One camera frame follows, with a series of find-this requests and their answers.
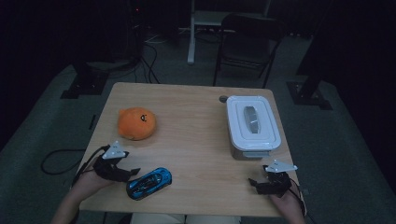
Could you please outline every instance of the black metal base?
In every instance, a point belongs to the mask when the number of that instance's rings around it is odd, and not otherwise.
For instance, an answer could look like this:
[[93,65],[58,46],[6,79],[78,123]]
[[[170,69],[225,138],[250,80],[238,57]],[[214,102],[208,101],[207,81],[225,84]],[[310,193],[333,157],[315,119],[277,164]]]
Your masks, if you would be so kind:
[[291,98],[296,105],[318,105],[322,110],[332,110],[329,101],[323,98],[319,90],[316,90],[309,97],[302,96],[300,89],[303,84],[302,82],[287,82]]
[[76,76],[69,90],[62,93],[61,99],[77,99],[80,95],[101,95],[106,85],[109,73],[91,71],[92,78],[87,82],[86,78]]

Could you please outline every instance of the table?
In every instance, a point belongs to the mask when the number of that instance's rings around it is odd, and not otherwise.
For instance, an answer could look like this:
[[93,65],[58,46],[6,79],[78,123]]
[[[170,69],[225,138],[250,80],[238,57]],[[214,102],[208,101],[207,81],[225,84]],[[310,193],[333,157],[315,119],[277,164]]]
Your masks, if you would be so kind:
[[[231,155],[226,104],[221,95],[261,95],[268,99],[281,135],[271,157],[237,161]],[[143,106],[157,117],[149,138],[131,141],[117,133],[118,111]],[[278,159],[293,164],[274,95],[264,89],[116,83],[108,96],[83,161],[99,147],[118,140],[130,154],[118,164],[141,168],[138,178],[157,167],[167,168],[173,183],[142,201],[130,199],[124,183],[101,189],[81,204],[82,210],[279,217],[267,197],[258,195],[248,178],[262,182],[264,164]],[[289,172],[298,182],[295,172]]]
[[[265,1],[265,6],[262,14],[258,14],[258,13],[244,13],[244,14],[267,17],[270,5],[271,5],[271,0]],[[190,28],[190,44],[189,44],[189,54],[187,56],[187,64],[194,64],[195,62],[195,25],[221,26],[221,21],[230,13],[232,12],[195,10],[195,0],[191,0],[191,17],[190,17],[191,28]]]

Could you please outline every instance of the orange plush toy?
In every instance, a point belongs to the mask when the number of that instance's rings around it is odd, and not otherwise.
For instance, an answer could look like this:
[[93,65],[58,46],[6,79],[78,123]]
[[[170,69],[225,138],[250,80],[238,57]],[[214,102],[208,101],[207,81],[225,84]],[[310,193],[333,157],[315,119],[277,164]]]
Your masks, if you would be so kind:
[[131,140],[150,137],[156,128],[155,115],[143,107],[121,109],[119,115],[119,134]]

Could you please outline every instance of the white lid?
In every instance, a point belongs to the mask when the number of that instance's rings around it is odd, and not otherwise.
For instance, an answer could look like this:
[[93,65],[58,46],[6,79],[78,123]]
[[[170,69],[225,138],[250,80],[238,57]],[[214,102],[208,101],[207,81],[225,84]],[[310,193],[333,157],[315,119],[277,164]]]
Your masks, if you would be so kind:
[[233,145],[242,151],[273,150],[280,146],[271,106],[262,96],[230,96],[227,114]]

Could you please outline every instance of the blue object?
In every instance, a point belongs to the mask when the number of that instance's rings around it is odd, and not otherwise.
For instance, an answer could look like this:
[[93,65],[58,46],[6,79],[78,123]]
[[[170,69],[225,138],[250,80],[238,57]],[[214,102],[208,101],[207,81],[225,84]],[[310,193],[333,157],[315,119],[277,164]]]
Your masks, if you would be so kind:
[[172,184],[171,173],[159,167],[140,178],[129,181],[126,185],[126,192],[130,198],[138,201],[170,184]]

